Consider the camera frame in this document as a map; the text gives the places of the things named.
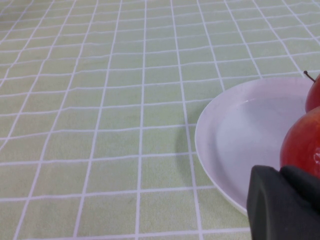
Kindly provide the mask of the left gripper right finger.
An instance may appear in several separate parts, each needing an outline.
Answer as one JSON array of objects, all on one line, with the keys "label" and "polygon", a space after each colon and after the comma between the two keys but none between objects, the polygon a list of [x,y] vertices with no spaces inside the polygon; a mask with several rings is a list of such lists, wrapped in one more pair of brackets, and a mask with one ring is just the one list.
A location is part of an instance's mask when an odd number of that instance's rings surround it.
[{"label": "left gripper right finger", "polygon": [[280,173],[299,197],[319,215],[320,179],[293,165],[282,167]]}]

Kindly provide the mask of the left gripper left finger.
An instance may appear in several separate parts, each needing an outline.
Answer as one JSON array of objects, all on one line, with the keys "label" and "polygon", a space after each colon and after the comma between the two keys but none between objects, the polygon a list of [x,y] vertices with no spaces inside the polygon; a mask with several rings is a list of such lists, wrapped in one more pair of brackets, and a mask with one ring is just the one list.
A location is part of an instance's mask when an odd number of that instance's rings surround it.
[{"label": "left gripper left finger", "polygon": [[251,169],[246,210],[253,240],[320,238],[320,214],[270,166]]}]

